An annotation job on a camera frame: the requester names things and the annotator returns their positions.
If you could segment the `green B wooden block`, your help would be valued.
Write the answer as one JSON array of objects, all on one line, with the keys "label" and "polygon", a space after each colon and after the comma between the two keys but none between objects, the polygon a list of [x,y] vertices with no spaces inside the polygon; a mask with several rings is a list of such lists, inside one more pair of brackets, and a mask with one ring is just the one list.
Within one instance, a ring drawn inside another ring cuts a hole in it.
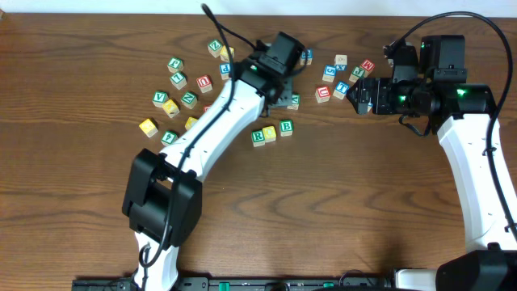
[{"label": "green B wooden block", "polygon": [[280,136],[287,137],[293,134],[293,122],[292,120],[281,120],[280,121]]}]

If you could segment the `yellow O wooden block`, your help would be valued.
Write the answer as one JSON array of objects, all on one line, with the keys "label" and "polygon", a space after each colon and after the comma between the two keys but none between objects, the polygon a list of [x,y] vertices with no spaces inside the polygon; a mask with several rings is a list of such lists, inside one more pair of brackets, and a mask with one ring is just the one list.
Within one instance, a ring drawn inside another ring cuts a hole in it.
[{"label": "yellow O wooden block", "polygon": [[262,128],[262,132],[265,142],[272,142],[277,138],[276,130],[273,125]]}]

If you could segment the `green R wooden block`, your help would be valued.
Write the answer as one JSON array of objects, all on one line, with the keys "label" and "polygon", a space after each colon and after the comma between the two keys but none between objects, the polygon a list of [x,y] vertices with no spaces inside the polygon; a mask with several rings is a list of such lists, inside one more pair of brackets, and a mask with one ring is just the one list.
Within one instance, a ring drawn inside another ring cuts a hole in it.
[{"label": "green R wooden block", "polygon": [[262,130],[256,130],[251,133],[251,139],[254,147],[264,146],[266,139]]}]

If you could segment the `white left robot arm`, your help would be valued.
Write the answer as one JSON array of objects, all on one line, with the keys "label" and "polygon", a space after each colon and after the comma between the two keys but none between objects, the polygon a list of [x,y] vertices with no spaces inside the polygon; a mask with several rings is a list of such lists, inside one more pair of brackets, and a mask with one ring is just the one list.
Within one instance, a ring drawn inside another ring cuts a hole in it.
[{"label": "white left robot arm", "polygon": [[139,248],[132,289],[173,289],[179,248],[202,212],[202,183],[265,107],[290,96],[303,54],[305,46],[284,32],[270,45],[258,42],[247,58],[231,64],[221,93],[190,129],[159,153],[143,149],[134,158],[122,204]]}]

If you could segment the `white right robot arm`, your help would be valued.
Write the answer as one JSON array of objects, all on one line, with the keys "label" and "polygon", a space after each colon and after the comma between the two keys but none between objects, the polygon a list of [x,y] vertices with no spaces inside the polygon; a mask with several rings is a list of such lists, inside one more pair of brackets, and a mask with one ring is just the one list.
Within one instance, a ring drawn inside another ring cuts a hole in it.
[{"label": "white right robot arm", "polygon": [[347,92],[364,115],[426,116],[424,133],[439,139],[450,163],[464,219],[464,255],[437,269],[398,269],[395,289],[514,290],[516,240],[506,220],[516,196],[500,137],[486,134],[495,109],[491,89],[469,84],[462,35],[425,36],[420,49],[403,42],[390,57],[389,78],[361,78]]}]

